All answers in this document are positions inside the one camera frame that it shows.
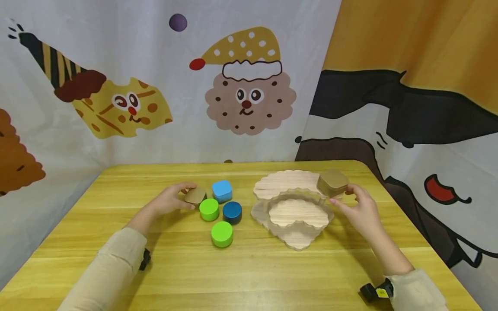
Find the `cartoon backdrop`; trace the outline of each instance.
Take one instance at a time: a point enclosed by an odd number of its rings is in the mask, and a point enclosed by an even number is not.
[[[368,165],[485,310],[498,298],[498,3],[344,0],[296,156]]]
[[[2,1],[0,288],[116,164],[291,161],[340,1]]]

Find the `yellow wooden tabletop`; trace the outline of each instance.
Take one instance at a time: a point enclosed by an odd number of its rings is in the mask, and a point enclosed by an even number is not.
[[[153,226],[152,262],[125,290],[117,310],[390,310],[367,305],[359,288],[382,271],[364,239],[339,213],[311,246],[292,250],[251,218],[252,188],[291,169],[341,170],[377,201],[387,232],[415,267],[439,287],[450,310],[480,310],[368,168],[357,161],[114,166],[95,180],[0,293],[2,310],[55,310],[107,239],[167,185],[192,181],[210,189],[230,181],[243,207],[234,241],[211,243],[213,222],[176,211]],[[343,201],[355,201],[345,196]]]

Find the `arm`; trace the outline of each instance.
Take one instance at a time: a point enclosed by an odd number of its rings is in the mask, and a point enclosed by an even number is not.
[[[178,208],[194,209],[180,201],[179,191],[195,188],[182,183],[166,188],[142,207],[123,229],[113,234],[69,292],[58,310],[107,310],[130,285],[143,258],[145,238],[160,215]]]
[[[353,227],[365,238],[379,261],[384,274],[391,281],[394,296],[391,304],[396,311],[445,311],[446,301],[421,269],[415,269],[403,252],[384,230],[377,210],[377,204],[370,194],[357,185],[349,184],[346,195],[356,195],[358,204],[349,207],[330,199]]]

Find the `cartoon cheese character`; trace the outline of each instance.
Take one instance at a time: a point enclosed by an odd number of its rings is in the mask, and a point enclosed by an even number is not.
[[[45,177],[42,165],[21,144],[7,111],[0,109],[0,197]]]
[[[206,64],[223,65],[205,96],[208,117],[218,128],[257,135],[278,128],[292,115],[296,92],[282,71],[280,48],[270,29],[255,27],[226,36],[194,59],[190,69]]]
[[[115,85],[96,70],[75,64],[53,47],[29,32],[9,27],[28,48],[45,76],[54,87],[54,94],[63,102],[72,103],[95,137],[134,137],[136,130],[155,129],[173,121],[168,104],[158,88],[136,78],[126,86]]]

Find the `cartoon mouth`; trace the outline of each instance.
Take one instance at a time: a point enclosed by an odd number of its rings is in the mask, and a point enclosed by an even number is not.
[[[246,112],[246,110],[244,108],[242,108],[242,110],[241,110],[241,112],[239,112],[239,114],[251,115],[253,112],[254,112],[254,110],[251,110],[248,113],[248,112]]]
[[[456,202],[469,204],[472,202],[471,197],[464,200],[456,194],[455,188],[441,184],[436,174],[427,177],[424,182],[424,188],[428,196],[440,204],[451,205]]]
[[[132,116],[132,115],[130,115],[130,116],[129,116],[129,120],[130,120],[130,121],[133,121],[133,122],[136,122],[136,123],[140,123],[140,121],[142,121],[142,118],[138,118],[138,120],[135,120],[135,119],[133,118],[133,116]]]

